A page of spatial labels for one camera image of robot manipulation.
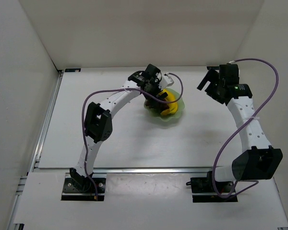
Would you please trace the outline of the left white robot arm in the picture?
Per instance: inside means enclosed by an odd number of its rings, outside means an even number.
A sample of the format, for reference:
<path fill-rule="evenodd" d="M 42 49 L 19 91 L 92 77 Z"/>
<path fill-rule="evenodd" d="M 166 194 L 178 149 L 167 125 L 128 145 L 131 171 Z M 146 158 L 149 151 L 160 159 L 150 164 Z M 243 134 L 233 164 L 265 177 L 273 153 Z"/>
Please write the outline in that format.
<path fill-rule="evenodd" d="M 82 130 L 84 147 L 78 163 L 70 168 L 70 175 L 79 185 L 88 182 L 87 178 L 93 173 L 93 165 L 101 144 L 110 137 L 113 127 L 112 118 L 129 101 L 143 94 L 157 97 L 164 88 L 160 85 L 162 81 L 161 70 L 149 64 L 144 71 L 137 71 L 127 78 L 123 85 L 114 90 L 103 90 L 113 92 L 105 100 L 86 105 L 85 99 L 82 111 Z"/>

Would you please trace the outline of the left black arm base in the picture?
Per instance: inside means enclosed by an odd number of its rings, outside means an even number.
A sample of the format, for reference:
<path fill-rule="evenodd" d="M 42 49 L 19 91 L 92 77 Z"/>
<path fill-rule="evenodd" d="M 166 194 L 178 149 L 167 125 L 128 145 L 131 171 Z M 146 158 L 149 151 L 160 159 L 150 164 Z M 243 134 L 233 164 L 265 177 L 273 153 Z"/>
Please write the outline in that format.
<path fill-rule="evenodd" d="M 64 178 L 64 184 L 61 193 L 62 201 L 97 201 L 102 202 L 105 199 L 106 178 L 93 178 L 97 187 L 97 196 L 95 187 L 90 180 L 85 181 L 84 185 L 79 185 L 69 175 Z"/>

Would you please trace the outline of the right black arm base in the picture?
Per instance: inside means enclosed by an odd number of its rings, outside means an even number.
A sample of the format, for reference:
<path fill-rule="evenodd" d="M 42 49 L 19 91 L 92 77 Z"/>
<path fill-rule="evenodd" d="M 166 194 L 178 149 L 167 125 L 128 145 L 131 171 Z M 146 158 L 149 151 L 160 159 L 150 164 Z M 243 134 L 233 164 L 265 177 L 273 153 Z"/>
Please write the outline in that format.
<path fill-rule="evenodd" d="M 232 181 L 217 182 L 216 188 L 222 195 L 228 194 L 233 188 Z M 237 197 L 220 198 L 214 191 L 212 185 L 212 172 L 208 172 L 206 177 L 191 177 L 186 186 L 191 188 L 193 203 L 225 203 L 238 202 Z"/>

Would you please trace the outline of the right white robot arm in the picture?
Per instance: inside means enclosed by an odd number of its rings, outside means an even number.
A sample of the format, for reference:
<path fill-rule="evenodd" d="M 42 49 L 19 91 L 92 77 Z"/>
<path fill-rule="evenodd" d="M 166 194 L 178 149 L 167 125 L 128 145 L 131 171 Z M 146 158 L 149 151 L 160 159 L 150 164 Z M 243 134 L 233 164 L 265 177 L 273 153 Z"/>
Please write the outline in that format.
<path fill-rule="evenodd" d="M 239 68 L 234 62 L 207 67 L 208 72 L 198 85 L 215 101 L 225 104 L 231 112 L 235 131 L 219 150 L 212 170 L 213 182 L 269 180 L 279 166 L 283 154 L 275 149 L 264 135 L 256 115 L 259 109 L 253 106 L 252 92 L 247 84 L 239 83 Z M 242 151 L 231 164 L 217 166 L 217 161 L 226 145 L 239 134 Z"/>

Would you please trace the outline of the red fake grape bunch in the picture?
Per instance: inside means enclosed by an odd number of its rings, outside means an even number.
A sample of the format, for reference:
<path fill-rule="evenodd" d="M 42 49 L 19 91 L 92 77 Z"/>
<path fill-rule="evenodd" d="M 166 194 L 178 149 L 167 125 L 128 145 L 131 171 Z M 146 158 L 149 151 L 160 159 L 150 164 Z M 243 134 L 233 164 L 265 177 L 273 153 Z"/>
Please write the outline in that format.
<path fill-rule="evenodd" d="M 146 100 L 144 105 L 148 109 L 158 109 L 159 108 L 159 102 L 157 102 L 155 100 Z"/>

